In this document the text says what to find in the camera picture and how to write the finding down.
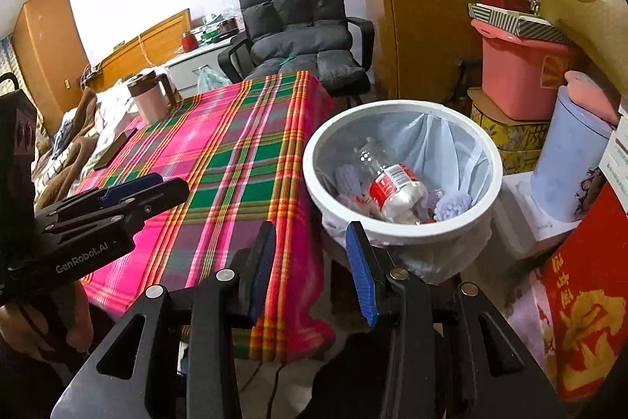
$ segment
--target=white trash can rim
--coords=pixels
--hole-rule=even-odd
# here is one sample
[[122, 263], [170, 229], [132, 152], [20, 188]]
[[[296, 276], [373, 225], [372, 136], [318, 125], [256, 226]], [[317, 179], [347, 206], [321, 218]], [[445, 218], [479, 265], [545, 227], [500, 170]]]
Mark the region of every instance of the white trash can rim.
[[[486, 155], [492, 167], [491, 183], [484, 196], [481, 197], [469, 211], [458, 217], [442, 222], [423, 224], [421, 226], [392, 224], [377, 220], [365, 215], [360, 215], [360, 213], [354, 212], [336, 201], [323, 187], [315, 172], [315, 156], [326, 140], [343, 126], [365, 115], [370, 116], [384, 112], [408, 112], [413, 110], [417, 111], [417, 113], [432, 114], [453, 122], [484, 142]], [[303, 174], [310, 195], [314, 202], [317, 203], [318, 207], [321, 205], [333, 205], [331, 210], [337, 216], [344, 219], [360, 221], [366, 232], [380, 234], [382, 238], [386, 239], [443, 239], [448, 233], [459, 231], [464, 229], [467, 225], [473, 224], [491, 208], [502, 184], [502, 162], [497, 147], [488, 134], [474, 121], [459, 112], [430, 101], [384, 100], [367, 103], [344, 111], [325, 122], [314, 135], [312, 135], [312, 138], [305, 148], [303, 155]]]

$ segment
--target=black armrest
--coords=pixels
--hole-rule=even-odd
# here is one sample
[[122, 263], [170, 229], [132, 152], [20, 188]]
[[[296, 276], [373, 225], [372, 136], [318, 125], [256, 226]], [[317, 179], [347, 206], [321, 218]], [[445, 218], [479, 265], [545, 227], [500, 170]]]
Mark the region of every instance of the black armrest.
[[362, 68], [371, 69], [373, 63], [373, 46], [375, 45], [375, 26], [370, 20], [348, 16], [347, 22], [360, 28], [362, 33]]
[[247, 38], [246, 32], [235, 35], [231, 39], [231, 45], [218, 54], [218, 65], [233, 84], [244, 80], [244, 77], [239, 74], [238, 70], [236, 70], [236, 67], [233, 66], [231, 62], [231, 56], [233, 56], [242, 45], [246, 45], [247, 49], [250, 50], [251, 43]]

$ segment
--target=clear plastic bottle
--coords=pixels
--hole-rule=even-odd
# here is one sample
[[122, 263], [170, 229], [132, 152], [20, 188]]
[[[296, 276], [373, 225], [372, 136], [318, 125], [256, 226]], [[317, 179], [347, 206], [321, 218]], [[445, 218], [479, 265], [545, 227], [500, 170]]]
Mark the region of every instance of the clear plastic bottle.
[[429, 218], [425, 207], [428, 191], [410, 169], [370, 137], [356, 153], [363, 180], [370, 184], [368, 193], [384, 219], [419, 224]]

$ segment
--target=plastic bag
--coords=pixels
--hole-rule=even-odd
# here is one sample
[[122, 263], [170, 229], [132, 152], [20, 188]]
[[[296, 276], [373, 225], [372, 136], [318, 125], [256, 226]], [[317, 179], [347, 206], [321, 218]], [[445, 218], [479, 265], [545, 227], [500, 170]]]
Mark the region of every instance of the plastic bag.
[[199, 93], [206, 93], [232, 84], [224, 73], [214, 70], [208, 65], [201, 66], [199, 69], [194, 70], [194, 73], [199, 77]]
[[[408, 166], [427, 186], [445, 194], [464, 190], [472, 207], [491, 184], [491, 166], [480, 141], [464, 128], [432, 114], [388, 112], [362, 117], [348, 123], [325, 141], [316, 156], [319, 182], [333, 196], [335, 170], [355, 164], [354, 148], [367, 137], [380, 141], [400, 162]], [[329, 211], [323, 212], [323, 227], [342, 247], [349, 222]], [[464, 270], [480, 254], [491, 238], [491, 214], [482, 215], [464, 232], [438, 242], [417, 240], [398, 245], [393, 240], [369, 236], [373, 245], [387, 247], [406, 268], [430, 284], [441, 283]]]

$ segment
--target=black phone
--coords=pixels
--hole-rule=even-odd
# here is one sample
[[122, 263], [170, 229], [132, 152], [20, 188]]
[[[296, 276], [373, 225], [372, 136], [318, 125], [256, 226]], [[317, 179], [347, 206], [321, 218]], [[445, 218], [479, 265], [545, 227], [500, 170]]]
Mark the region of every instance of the black phone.
[[120, 150], [124, 147], [124, 145], [129, 141], [133, 134], [137, 132], [137, 128], [131, 128], [131, 130], [127, 130], [126, 132], [121, 133], [118, 138], [109, 146], [109, 149], [105, 152], [96, 166], [94, 167], [94, 171], [100, 171], [101, 169], [108, 168], [112, 163], [113, 159], [117, 157], [117, 154], [120, 153]]

